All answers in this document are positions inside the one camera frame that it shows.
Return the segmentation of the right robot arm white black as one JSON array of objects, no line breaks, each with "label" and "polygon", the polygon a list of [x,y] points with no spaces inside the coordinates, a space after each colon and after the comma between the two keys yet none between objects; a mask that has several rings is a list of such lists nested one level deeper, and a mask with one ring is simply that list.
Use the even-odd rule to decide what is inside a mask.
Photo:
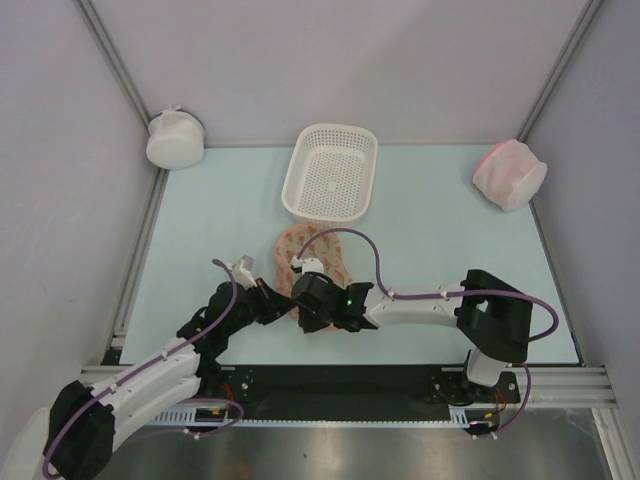
[{"label": "right robot arm white black", "polygon": [[400,325],[460,331],[473,345],[461,376],[462,391],[473,401],[486,400],[503,369],[528,357],[533,300],[483,270],[468,271],[459,291],[439,287],[426,294],[386,294],[370,282],[340,287],[324,274],[305,273],[291,297],[306,333]]}]

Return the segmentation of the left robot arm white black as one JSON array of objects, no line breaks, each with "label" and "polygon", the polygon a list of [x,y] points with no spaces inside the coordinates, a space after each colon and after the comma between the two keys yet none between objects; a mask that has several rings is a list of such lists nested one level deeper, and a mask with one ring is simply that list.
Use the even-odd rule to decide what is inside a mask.
[{"label": "left robot arm white black", "polygon": [[224,282],[159,352],[110,380],[65,386],[50,411],[44,477],[92,479],[149,420],[183,400],[214,397],[223,382],[217,359],[230,337],[294,306],[262,280],[252,287]]}]

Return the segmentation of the floral mesh laundry bag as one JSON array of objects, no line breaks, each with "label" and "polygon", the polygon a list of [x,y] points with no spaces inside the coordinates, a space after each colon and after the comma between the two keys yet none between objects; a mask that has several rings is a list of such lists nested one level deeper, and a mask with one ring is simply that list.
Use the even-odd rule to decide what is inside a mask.
[{"label": "floral mesh laundry bag", "polygon": [[[273,249],[275,265],[275,290],[290,296],[294,282],[299,278],[290,268],[290,262],[306,242],[323,231],[317,224],[297,224],[280,235]],[[321,235],[303,252],[303,259],[317,258],[323,264],[324,273],[342,288],[353,282],[344,261],[343,248],[336,233]]]}]

